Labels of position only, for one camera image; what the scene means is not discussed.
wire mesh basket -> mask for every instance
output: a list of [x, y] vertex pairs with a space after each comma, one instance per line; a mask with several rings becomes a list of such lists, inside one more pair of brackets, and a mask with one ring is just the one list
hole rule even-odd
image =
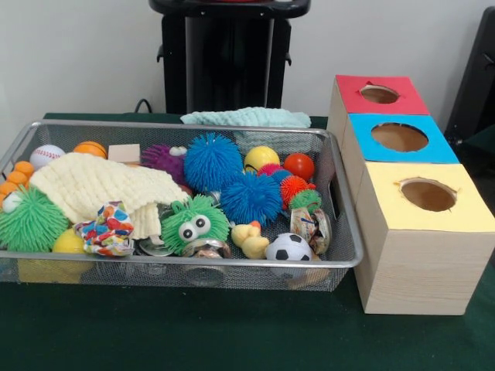
[[[332, 243], [320, 256], [321, 261], [249, 260], [231, 241], [231, 259], [108, 258], [0, 250], [0, 281], [333, 291], [347, 270], [360, 263], [363, 248], [342, 159], [335, 138], [327, 131], [40, 121], [22, 130], [0, 161], [0, 169], [6, 178], [16, 162], [29, 160], [30, 154], [41, 145], [56, 145], [65, 152], [72, 151], [82, 141], [96, 141], [105, 146], [139, 143], [142, 149], [161, 143], [187, 146], [196, 136], [211, 131], [238, 143], [243, 156], [249, 148], [263, 143], [279, 153], [281, 161], [295, 151], [304, 151], [313, 159], [316, 164], [313, 182], [322, 195], [322, 208], [329, 215], [333, 230]], [[273, 241], [288, 231], [289, 220], [280, 215], [276, 223], [263, 229], [262, 235]]]

baseball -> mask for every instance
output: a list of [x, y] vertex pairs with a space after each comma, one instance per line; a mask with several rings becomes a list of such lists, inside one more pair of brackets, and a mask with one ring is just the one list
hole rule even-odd
[[65, 155], [65, 152], [56, 145], [42, 145], [34, 150], [29, 162], [31, 162], [35, 170], [40, 170], [44, 165], [59, 158], [61, 155]]

green spiky ball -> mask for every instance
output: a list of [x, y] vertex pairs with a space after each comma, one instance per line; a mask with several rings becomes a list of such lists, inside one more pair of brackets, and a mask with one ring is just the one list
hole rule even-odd
[[298, 209], [299, 207], [305, 207], [310, 214], [313, 214], [316, 209], [322, 206], [322, 198], [318, 192], [314, 189], [307, 189], [306, 191], [299, 192], [292, 197], [289, 207], [291, 209]]
[[165, 246], [175, 254], [180, 255], [184, 247], [189, 243], [183, 241], [179, 236], [179, 228], [189, 222], [194, 216], [204, 215], [211, 222], [208, 233], [198, 238], [214, 238], [215, 240], [227, 241], [229, 235], [229, 222], [222, 210], [212, 206], [213, 199], [198, 195], [192, 199], [189, 197], [185, 203], [175, 201], [172, 209], [175, 215], [169, 216], [162, 221], [162, 240]]
[[34, 187], [21, 189], [19, 196], [22, 201], [14, 211], [0, 212], [0, 243], [9, 251], [50, 252], [69, 220]]

round hole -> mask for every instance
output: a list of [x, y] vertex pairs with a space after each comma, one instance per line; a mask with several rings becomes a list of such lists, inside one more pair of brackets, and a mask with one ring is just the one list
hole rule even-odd
[[431, 179], [410, 179], [402, 183], [401, 191], [411, 203], [428, 211], [445, 211], [456, 204], [456, 192]]
[[364, 99], [378, 104], [391, 104], [399, 99], [399, 94], [395, 90], [379, 85], [366, 85], [361, 89], [361, 95]]
[[425, 133], [410, 125], [387, 122], [371, 130], [374, 140], [399, 152], [419, 151], [428, 145]]

light blue towel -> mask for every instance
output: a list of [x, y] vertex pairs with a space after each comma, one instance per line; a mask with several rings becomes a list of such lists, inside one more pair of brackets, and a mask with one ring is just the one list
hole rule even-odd
[[[227, 112], [194, 112], [180, 118], [184, 124], [256, 126], [270, 128], [309, 128], [311, 119], [302, 112], [249, 107]], [[300, 135], [279, 134], [257, 131], [236, 131], [234, 136], [241, 151], [246, 155], [258, 145], [267, 145], [280, 155], [311, 151], [310, 141], [301, 141]]]
[[194, 112], [180, 118], [184, 124], [262, 126], [270, 128], [309, 128], [307, 114], [293, 114], [287, 110], [249, 107], [226, 112]]

